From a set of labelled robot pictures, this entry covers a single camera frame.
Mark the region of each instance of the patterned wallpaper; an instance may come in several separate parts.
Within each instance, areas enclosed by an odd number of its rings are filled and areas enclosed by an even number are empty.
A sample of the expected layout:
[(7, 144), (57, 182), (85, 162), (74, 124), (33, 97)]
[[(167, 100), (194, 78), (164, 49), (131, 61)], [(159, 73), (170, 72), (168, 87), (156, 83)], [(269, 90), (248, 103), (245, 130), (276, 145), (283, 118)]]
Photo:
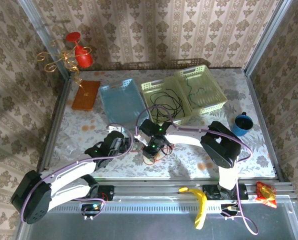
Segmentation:
[(298, 196), (298, 0), (251, 75), (286, 179)]
[(37, 64), (42, 46), (18, 2), (0, 0), (0, 240), (12, 239), (19, 214), (10, 197), (37, 167), (63, 84)]
[(205, 59), (243, 67), (278, 0), (33, 0), (54, 38), (80, 32), (88, 70), (168, 69)]

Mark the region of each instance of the red wire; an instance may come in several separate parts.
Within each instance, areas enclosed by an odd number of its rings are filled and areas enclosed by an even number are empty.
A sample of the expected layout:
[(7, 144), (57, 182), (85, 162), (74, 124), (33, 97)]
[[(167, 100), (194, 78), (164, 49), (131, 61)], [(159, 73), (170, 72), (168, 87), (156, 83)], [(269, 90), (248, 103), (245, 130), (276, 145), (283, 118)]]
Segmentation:
[(148, 166), (151, 166), (151, 165), (154, 165), (155, 163), (153, 162), (152, 164), (148, 164), (145, 162), (145, 158), (144, 158), (144, 155), (142, 155), (142, 161), (144, 164), (148, 165)]
[[(168, 150), (173, 150), (174, 149), (174, 147), (175, 147), (175, 145), (174, 144), (172, 144), (172, 146), (171, 146), (171, 148), (169, 147), (169, 146), (167, 146), (167, 147), (164, 147), (163, 148), (163, 150), (167, 150), (167, 154), (168, 154)], [(142, 161), (144, 162), (144, 164), (146, 164), (146, 165), (148, 165), (148, 166), (151, 166), (151, 165), (154, 165), (156, 162), (158, 162), (158, 161), (160, 161), (160, 160), (162, 160), (164, 157), (166, 157), (167, 155), (164, 155), (162, 158), (159, 158), (159, 159), (153, 159), (154, 160), (154, 162), (152, 163), (152, 164), (148, 164), (148, 163), (146, 163), (145, 162), (145, 159), (144, 159), (144, 156), (142, 156)]]
[(102, 199), (105, 200), (105, 198), (106, 198), (105, 201), (108, 202), (108, 196), (107, 196), (107, 194), (105, 194), (104, 192), (100, 192), (100, 194), (102, 196)]

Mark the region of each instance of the banana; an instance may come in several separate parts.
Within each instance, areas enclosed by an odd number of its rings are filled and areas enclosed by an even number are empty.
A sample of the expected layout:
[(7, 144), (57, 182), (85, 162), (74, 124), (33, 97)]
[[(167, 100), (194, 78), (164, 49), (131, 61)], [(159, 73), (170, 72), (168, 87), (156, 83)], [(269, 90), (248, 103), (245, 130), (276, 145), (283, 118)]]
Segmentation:
[(185, 192), (189, 192), (189, 193), (193, 193), (198, 201), (199, 201), (199, 212), (197, 214), (197, 216), (195, 217), (195, 221), (194, 221), (194, 227), (196, 229), (202, 229), (205, 223), (205, 219), (206, 219), (206, 215), (207, 215), (207, 197), (205, 195), (205, 193), (200, 190), (200, 189), (196, 189), (196, 188), (187, 188), (187, 187), (181, 187), (179, 189), (180, 193), (185, 193)]

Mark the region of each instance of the chip bag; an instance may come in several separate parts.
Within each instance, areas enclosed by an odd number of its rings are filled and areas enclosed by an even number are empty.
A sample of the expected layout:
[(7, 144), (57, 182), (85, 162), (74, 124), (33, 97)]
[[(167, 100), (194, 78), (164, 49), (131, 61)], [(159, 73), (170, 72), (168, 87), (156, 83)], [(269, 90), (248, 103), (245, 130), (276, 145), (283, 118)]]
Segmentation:
[(257, 181), (257, 197), (256, 201), (261, 202), (269, 207), (272, 207), (274, 209), (277, 208), (277, 202), (276, 202), (276, 189), (264, 184), (260, 181)]

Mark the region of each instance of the blue mug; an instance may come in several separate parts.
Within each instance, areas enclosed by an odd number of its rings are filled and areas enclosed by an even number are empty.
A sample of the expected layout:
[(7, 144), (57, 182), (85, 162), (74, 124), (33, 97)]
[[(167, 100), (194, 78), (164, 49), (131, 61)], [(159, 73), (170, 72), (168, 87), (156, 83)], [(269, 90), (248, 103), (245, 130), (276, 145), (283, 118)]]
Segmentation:
[(232, 133), (237, 137), (244, 136), (254, 126), (253, 120), (245, 112), (237, 116), (232, 126)]

